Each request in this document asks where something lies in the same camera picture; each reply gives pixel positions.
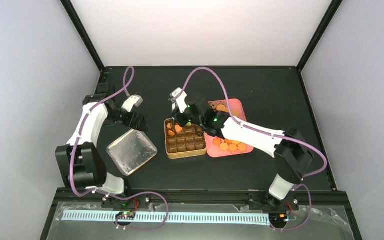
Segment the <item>gold cookie tin box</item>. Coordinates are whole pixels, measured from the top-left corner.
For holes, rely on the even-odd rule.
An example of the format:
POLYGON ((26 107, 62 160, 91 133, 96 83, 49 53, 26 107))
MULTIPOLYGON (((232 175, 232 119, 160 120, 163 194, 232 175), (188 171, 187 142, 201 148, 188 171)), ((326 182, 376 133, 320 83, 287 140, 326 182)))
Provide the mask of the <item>gold cookie tin box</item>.
POLYGON ((182 132, 176 133, 175 125, 179 124, 171 118, 164 121, 165 152, 169 159, 197 157, 207 153, 204 131, 200 126, 186 125, 182 127, 182 132), (168 136, 168 130, 174 131, 175 136, 168 136))

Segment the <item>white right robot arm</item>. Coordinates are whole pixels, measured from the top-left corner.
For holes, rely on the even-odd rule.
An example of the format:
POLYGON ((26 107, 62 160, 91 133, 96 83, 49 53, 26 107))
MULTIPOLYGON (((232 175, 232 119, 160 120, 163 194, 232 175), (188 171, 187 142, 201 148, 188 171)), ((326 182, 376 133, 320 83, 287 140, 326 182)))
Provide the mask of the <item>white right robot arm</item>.
POLYGON ((197 125, 208 136, 243 143, 275 159, 278 173, 264 196, 270 209, 279 209, 285 203, 286 196, 302 182, 314 159, 309 148, 297 142, 301 134, 295 129, 284 132, 250 124, 213 109, 204 97, 193 98, 181 89, 170 94, 170 101, 172 119, 181 127, 188 123, 197 125))

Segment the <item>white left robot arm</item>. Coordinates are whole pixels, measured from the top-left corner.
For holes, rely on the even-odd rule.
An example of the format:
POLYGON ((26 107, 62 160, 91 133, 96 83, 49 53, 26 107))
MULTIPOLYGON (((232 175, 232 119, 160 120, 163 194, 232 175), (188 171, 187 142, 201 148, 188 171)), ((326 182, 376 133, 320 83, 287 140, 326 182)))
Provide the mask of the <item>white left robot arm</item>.
POLYGON ((55 150, 63 183, 78 197, 97 192, 122 195, 127 189, 123 178, 108 173, 97 149, 105 122, 119 123, 142 132, 147 130, 144 115, 133 110, 143 103, 141 96, 128 95, 122 106, 115 104, 114 98, 125 90, 115 91, 108 83, 98 84, 98 91, 82 101, 82 115, 74 134, 55 150))

